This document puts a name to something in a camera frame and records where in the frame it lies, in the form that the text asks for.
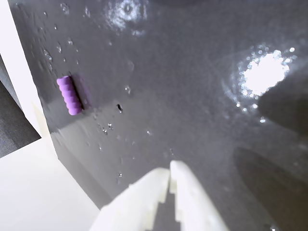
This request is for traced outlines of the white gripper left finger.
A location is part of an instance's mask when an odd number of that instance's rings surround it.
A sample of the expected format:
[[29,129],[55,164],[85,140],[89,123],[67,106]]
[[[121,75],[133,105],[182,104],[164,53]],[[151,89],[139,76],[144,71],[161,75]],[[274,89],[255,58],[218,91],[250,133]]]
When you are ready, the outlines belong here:
[[166,201],[170,170],[156,168],[101,208],[91,231],[151,231],[158,205]]

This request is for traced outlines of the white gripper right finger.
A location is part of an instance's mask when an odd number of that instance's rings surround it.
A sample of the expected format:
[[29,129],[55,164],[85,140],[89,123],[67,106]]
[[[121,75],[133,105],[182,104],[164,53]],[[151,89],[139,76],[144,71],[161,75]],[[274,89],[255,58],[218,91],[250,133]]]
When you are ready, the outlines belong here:
[[227,231],[212,200],[192,170],[182,161],[170,162],[169,192],[175,195],[175,221],[181,231]]

